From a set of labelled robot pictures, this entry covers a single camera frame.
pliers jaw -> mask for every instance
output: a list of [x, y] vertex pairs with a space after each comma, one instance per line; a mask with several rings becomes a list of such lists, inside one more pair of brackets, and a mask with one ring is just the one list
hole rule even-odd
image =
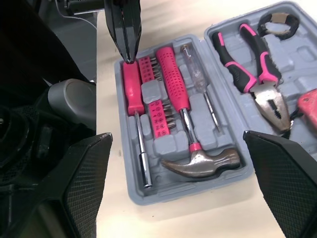
[[250, 93], [262, 116], [284, 133], [290, 130], [291, 121], [284, 98], [274, 85], [274, 82], [257, 85], [250, 89]]
[[133, 63], [141, 37], [139, 0], [105, 0], [109, 33], [126, 63]]

pink hammer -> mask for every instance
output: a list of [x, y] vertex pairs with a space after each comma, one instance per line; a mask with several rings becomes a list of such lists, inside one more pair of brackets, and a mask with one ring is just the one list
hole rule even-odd
[[187, 90], [181, 73], [176, 64], [174, 51], [171, 47], [164, 47], [156, 53], [163, 70], [165, 86], [174, 108], [180, 113], [185, 123], [189, 138], [191, 161], [186, 165], [161, 160], [162, 165], [180, 175], [189, 178], [206, 178], [214, 175], [220, 169], [235, 169], [240, 166], [240, 157], [234, 148], [225, 149], [217, 156], [209, 156], [198, 142], [191, 117]]

clear screwdriver handle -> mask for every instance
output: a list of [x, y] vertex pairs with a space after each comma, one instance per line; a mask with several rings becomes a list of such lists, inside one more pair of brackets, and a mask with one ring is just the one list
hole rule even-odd
[[188, 71], [190, 73], [190, 76], [192, 77], [192, 80], [194, 82], [196, 89], [200, 93], [205, 93], [207, 88], [207, 83], [206, 83], [203, 71], [197, 65], [197, 62], [198, 62], [197, 56], [187, 46], [183, 47], [182, 53], [184, 54], [184, 59], [185, 59]]

hammer head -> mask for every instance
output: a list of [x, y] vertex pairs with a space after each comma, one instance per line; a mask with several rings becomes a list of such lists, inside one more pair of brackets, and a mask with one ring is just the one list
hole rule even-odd
[[177, 164], [168, 160], [161, 160], [162, 165], [179, 175], [201, 179], [214, 175], [220, 169], [235, 169], [240, 166], [240, 157], [234, 148], [228, 148], [217, 156], [207, 155], [203, 150], [192, 153], [188, 164]]

black robotic claw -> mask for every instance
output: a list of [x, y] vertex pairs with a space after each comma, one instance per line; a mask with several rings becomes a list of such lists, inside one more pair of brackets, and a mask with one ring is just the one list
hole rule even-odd
[[126, 63], [133, 63], [141, 37], [139, 0], [105, 0], [109, 33]]

